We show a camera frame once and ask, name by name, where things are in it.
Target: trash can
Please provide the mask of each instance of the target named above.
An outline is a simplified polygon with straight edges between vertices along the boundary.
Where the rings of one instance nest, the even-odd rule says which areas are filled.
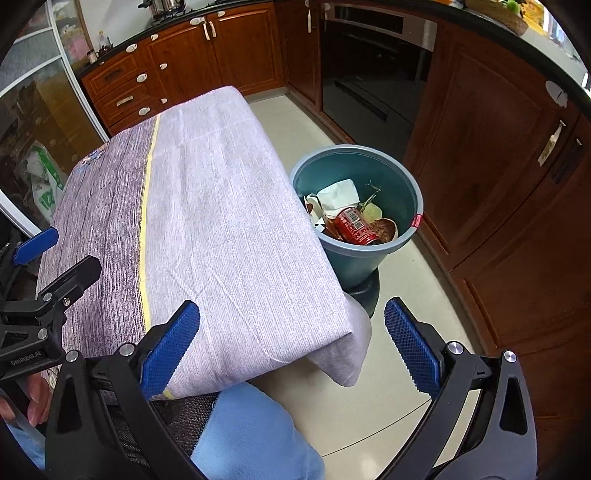
[[[290,173],[291,184],[300,198],[346,179],[353,180],[361,201],[375,193],[372,185],[381,189],[375,203],[382,209],[384,218],[396,222],[398,238],[365,247],[340,242],[316,230],[345,290],[366,280],[386,255],[403,247],[423,217],[423,197],[416,180],[402,164],[373,148],[360,145],[321,148],[302,158]]]

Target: textured blue pad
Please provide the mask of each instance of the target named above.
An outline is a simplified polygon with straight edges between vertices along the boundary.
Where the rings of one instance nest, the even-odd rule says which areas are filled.
[[[406,315],[395,299],[389,300],[386,304],[384,316],[388,333],[394,340],[417,389],[435,399],[440,389],[437,358],[418,332],[413,320]]]
[[[161,394],[168,385],[199,330],[199,319],[199,307],[192,302],[187,303],[173,325],[147,356],[139,384],[146,400]]]
[[[57,243],[59,237],[57,230],[52,226],[49,227],[47,230],[36,234],[34,237],[16,247],[12,261],[15,265],[28,264],[43,252],[53,247]]]

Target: woven basket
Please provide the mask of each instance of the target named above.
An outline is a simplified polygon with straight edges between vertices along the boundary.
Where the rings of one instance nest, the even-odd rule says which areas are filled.
[[[469,9],[491,17],[519,36],[522,36],[528,28],[523,18],[510,12],[496,0],[465,0],[465,3]]]

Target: tile floor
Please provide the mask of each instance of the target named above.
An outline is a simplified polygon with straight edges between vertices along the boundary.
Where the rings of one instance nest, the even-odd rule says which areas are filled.
[[[287,172],[303,155],[334,143],[286,96],[254,102],[251,108]],[[305,359],[254,381],[290,412],[297,428],[324,457],[326,480],[374,480],[428,408],[429,397],[416,390],[384,326],[387,300],[400,296],[444,340],[459,340],[473,351],[462,326],[466,325],[462,309],[418,237],[388,256],[379,271],[381,291],[372,318],[372,340],[354,387],[335,384]],[[477,393],[470,393],[440,462],[454,455],[477,398]]]

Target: black countertop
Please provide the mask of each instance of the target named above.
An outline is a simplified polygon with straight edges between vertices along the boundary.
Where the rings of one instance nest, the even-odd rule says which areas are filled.
[[[356,0],[347,0],[348,3],[355,3],[355,1]],[[99,61],[93,63],[92,65],[88,65],[86,68],[79,71],[76,76],[78,79],[81,79],[97,68],[101,62],[109,60],[109,58],[112,58],[118,53],[124,51],[129,45],[137,43],[140,40],[143,40],[154,33],[158,33],[160,30],[172,25],[176,25],[194,17],[203,17],[204,15],[217,12],[219,10],[225,10],[233,7],[242,7],[244,5],[258,4],[263,2],[264,0],[235,0],[217,5],[212,4],[204,8],[186,12],[183,15],[179,15],[168,21],[164,21],[158,25],[147,28],[137,35],[128,38],[126,41],[121,42],[111,51],[104,54],[99,59]],[[442,20],[445,20],[449,23],[456,24],[462,28],[471,30],[485,38],[488,38],[489,40],[499,44],[507,50],[510,50],[514,55],[532,65],[536,70],[542,73],[547,80],[559,85],[568,94],[569,100],[574,102],[581,113],[591,120],[591,98],[583,90],[583,88],[544,53],[506,28],[503,28],[498,24],[475,15],[469,11],[452,7],[450,5],[441,4],[433,0],[373,0],[373,3],[381,4],[386,7],[402,8],[411,12],[415,12],[417,15],[423,13],[429,17],[441,18]]]

